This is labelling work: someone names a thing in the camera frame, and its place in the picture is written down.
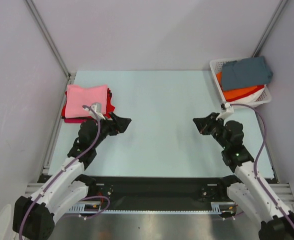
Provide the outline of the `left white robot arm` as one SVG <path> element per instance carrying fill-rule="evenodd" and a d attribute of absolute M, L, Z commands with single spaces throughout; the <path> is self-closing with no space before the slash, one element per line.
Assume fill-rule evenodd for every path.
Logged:
<path fill-rule="evenodd" d="M 96 213 L 110 205 L 99 193 L 96 180 L 84 174 L 97 155 L 96 149 L 108 136 L 124 133 L 130 118 L 110 113 L 108 119 L 87 120 L 80 125 L 78 136 L 60 169 L 29 197 L 15 202 L 12 229 L 20 239 L 46 240 L 56 223 L 77 202 L 96 200 Z"/>

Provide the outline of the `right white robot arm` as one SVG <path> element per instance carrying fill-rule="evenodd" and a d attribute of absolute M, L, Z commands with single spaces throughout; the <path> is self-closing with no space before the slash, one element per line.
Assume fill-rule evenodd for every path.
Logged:
<path fill-rule="evenodd" d="M 224 177 L 218 197 L 233 200 L 259 228 L 261 240 L 294 240 L 294 211 L 290 209 L 260 174 L 257 162 L 243 144 L 243 125 L 224 122 L 218 113 L 194 118 L 197 130 L 212 136 L 222 147 L 222 159 L 233 175 Z"/>

